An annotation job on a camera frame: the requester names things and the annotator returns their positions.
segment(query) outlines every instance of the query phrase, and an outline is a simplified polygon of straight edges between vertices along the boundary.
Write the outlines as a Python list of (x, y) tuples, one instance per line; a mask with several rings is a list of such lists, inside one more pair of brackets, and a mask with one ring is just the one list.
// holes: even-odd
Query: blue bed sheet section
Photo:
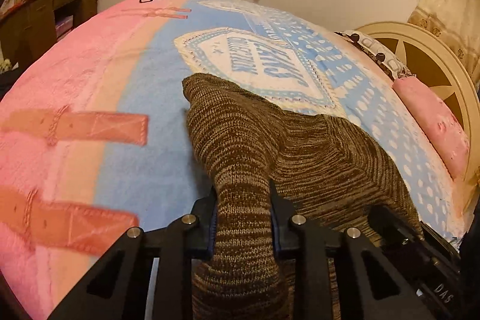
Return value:
[[(372, 135), (393, 158), (422, 220), (444, 237), (452, 237), (446, 231), (447, 205), (440, 198), (427, 156), (353, 61), (291, 14), (259, 6), (252, 6), (257, 13), (242, 7), (215, 8), (204, 1), (189, 0), (184, 6), (192, 10), (188, 19), (168, 21), (143, 53), (118, 111), (149, 115), (148, 143), (143, 148), (106, 146), (95, 204), (132, 211), (138, 214), (141, 227), (151, 230), (189, 212), (194, 201), (208, 193), (210, 181), (194, 159), (185, 126), (189, 103), (181, 81), (192, 71), (174, 40), (189, 32), (229, 27), (282, 42), (306, 64), (313, 62), (328, 78), (345, 117)], [(332, 104), (328, 94), (323, 95), (325, 103)], [(316, 114), (308, 107), (291, 110)]]

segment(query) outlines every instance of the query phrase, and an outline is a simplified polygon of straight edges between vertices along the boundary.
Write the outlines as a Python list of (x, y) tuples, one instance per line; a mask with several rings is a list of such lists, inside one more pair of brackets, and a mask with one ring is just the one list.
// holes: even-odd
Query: star design on headboard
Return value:
[[(398, 40), (397, 49), (395, 50), (395, 55), (403, 64), (405, 64), (407, 67), (409, 66), (407, 61), (407, 54), (405, 51), (405, 43), (401, 39)], [(446, 100), (453, 93), (455, 93), (455, 89), (453, 86), (432, 86), (430, 87), (430, 90), (432, 90), (435, 94), (437, 94), (437, 96), (441, 100)]]

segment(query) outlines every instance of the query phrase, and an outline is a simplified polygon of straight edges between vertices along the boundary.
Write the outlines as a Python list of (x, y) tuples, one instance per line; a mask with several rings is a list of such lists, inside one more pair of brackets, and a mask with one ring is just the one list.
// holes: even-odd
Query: silver screw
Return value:
[(359, 238), (362, 234), (358, 228), (351, 227), (346, 230), (347, 235), (349, 235), (352, 239)]
[(292, 216), (292, 223), (296, 224), (297, 226), (302, 226), (306, 222), (307, 219), (301, 214), (295, 214), (294, 216)]
[(194, 214), (186, 214), (181, 218), (181, 221), (184, 224), (193, 224), (195, 221), (197, 221), (197, 218)]
[(135, 239), (135, 238), (137, 238), (138, 236), (140, 236), (141, 233), (142, 233), (142, 232), (141, 232), (140, 228), (137, 227), (137, 226), (134, 226), (134, 227), (130, 228), (130, 229), (127, 231), (127, 236), (128, 236), (129, 238)]

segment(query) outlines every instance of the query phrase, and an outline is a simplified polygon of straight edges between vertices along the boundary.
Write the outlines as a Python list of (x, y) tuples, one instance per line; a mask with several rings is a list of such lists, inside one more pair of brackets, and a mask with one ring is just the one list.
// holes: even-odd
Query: pillow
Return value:
[(427, 135), (452, 178), (462, 177), (470, 143), (445, 102), (414, 76), (395, 80), (393, 90)]
[(390, 79), (395, 80), (399, 77), (413, 75), (392, 51), (376, 39), (360, 31), (345, 31), (342, 33), (342, 36), (349, 38), (355, 46), (358, 46), (369, 55)]

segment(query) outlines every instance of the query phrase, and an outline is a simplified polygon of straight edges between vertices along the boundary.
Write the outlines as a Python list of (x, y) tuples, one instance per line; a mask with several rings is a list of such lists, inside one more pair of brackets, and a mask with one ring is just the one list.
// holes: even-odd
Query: wooden desk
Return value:
[[(15, 74), (20, 76), (57, 42), (56, 15), (73, 15), (76, 28), (96, 13), (97, 0), (27, 0), (0, 19), (3, 57), (10, 59), (12, 65), (18, 63), (19, 71)], [(9, 73), (0, 75), (0, 86), (12, 83)]]

